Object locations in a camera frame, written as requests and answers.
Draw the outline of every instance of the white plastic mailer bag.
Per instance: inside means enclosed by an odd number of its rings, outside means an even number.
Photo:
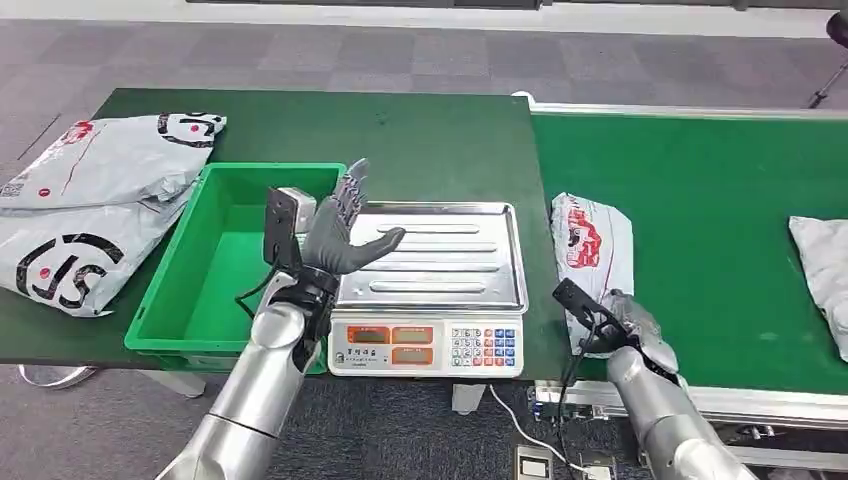
[[[807,287],[848,362],[848,220],[790,217]]]
[[[65,208],[167,200],[209,158],[220,115],[80,121],[0,189],[0,208]]]
[[[226,118],[81,121],[0,188],[0,287],[105,315],[179,218]]]
[[[559,279],[570,278],[601,303],[612,289],[633,295],[633,229],[617,209],[569,193],[552,202],[551,232]],[[580,352],[580,341],[589,331],[566,312],[571,351]],[[609,354],[587,353],[605,358]]]

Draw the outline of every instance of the black cable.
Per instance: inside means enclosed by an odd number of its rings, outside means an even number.
[[[255,295],[258,291],[265,288],[265,286],[268,285],[268,283],[271,282],[271,279],[274,278],[275,273],[277,273],[277,261],[276,261],[276,259],[274,259],[274,264],[271,267],[271,269],[268,270],[268,275],[265,276],[265,279],[262,280],[262,283],[251,288],[250,290],[242,293],[241,295],[236,296],[236,298],[235,298],[236,303],[238,304],[239,307],[241,307],[242,310],[244,310],[245,313],[247,313],[250,316],[251,320],[253,320],[253,317],[256,316],[256,313],[254,313],[253,310],[251,310],[250,307],[248,307],[247,304],[245,304],[243,300],[245,298],[248,298],[250,296]]]
[[[586,310],[586,313],[589,314],[590,318],[594,318],[592,316],[592,312]],[[565,370],[560,377],[560,384],[562,385],[559,392],[559,402],[557,403],[557,438],[559,439],[559,447],[562,450],[562,456],[568,460],[568,452],[565,448],[565,438],[563,437],[563,425],[565,421],[562,416],[562,401],[565,399],[565,389],[571,382],[574,380],[574,376],[577,375],[577,367],[580,366],[580,362],[583,361],[583,357],[586,356],[586,350],[588,350],[588,344],[592,341],[592,338],[595,336],[595,329],[598,326],[596,322],[592,322],[592,329],[589,330],[589,334],[583,339],[580,345],[580,353],[577,354],[577,357],[572,359],[571,363],[568,365],[568,369]],[[568,469],[568,476],[571,480],[574,480],[574,472],[571,469]]]

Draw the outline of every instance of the cable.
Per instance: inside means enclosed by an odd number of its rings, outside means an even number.
[[[556,448],[548,445],[547,443],[545,443],[541,440],[536,440],[535,438],[531,437],[530,435],[527,435],[526,433],[524,433],[524,430],[521,429],[521,425],[518,424],[518,418],[516,418],[515,412],[513,412],[512,409],[509,408],[509,406],[506,403],[504,403],[503,400],[501,400],[501,397],[499,397],[497,392],[495,392],[495,387],[492,386],[491,383],[489,384],[489,391],[492,392],[492,396],[495,397],[495,400],[499,404],[501,404],[501,406],[504,407],[504,409],[509,413],[509,416],[512,417],[512,423],[515,424],[515,429],[518,430],[518,433],[520,433],[521,436],[524,437],[528,442],[536,444],[540,447],[547,448],[548,450],[551,451],[551,453],[553,453],[558,459],[562,460],[562,462],[565,463],[570,468],[573,468],[577,471],[585,473],[586,475],[588,475],[589,478],[594,478],[592,476],[592,474],[588,470],[586,470],[585,468],[578,467],[577,465],[566,460],[565,457],[561,453],[559,453]]]
[[[587,313],[590,318],[593,318],[592,312]],[[565,438],[563,438],[562,435],[562,427],[565,423],[562,416],[562,401],[565,399],[565,389],[571,384],[571,381],[574,380],[574,376],[577,374],[577,367],[580,365],[580,362],[583,361],[583,357],[586,356],[587,345],[592,341],[592,337],[595,336],[595,329],[597,326],[597,323],[592,322],[592,329],[589,330],[589,334],[586,335],[582,342],[580,342],[580,353],[577,354],[577,358],[568,365],[568,369],[565,370],[562,377],[560,377],[560,384],[562,386],[560,387],[559,392],[559,402],[557,402],[557,439],[559,440],[559,448],[562,450],[562,455],[565,458],[568,458],[568,451],[565,448]],[[572,479],[574,478],[574,475],[571,474],[570,470],[568,471],[568,474]]]
[[[265,276],[265,279],[262,280],[262,283],[251,288],[250,290],[242,293],[241,295],[237,295],[236,298],[235,298],[238,306],[241,307],[241,309],[244,310],[245,313],[250,315],[251,320],[253,320],[253,317],[255,317],[256,314],[253,312],[253,310],[250,309],[250,307],[247,306],[247,304],[244,303],[243,300],[247,297],[255,295],[256,292],[258,292],[259,290],[262,290],[263,288],[265,288],[266,285],[268,285],[268,283],[271,281],[271,279],[274,278],[274,274],[277,273],[276,264],[277,264],[277,262],[275,260],[274,266],[272,266],[271,269],[268,270],[268,275]]]

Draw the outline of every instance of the keypad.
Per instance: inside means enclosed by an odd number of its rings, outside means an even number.
[[[514,367],[516,331],[510,328],[452,328],[454,367]]]

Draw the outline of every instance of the white baseboard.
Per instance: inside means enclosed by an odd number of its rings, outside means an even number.
[[[350,25],[550,32],[826,38],[828,10],[556,4],[539,11],[227,5],[183,0],[0,0],[0,18]]]

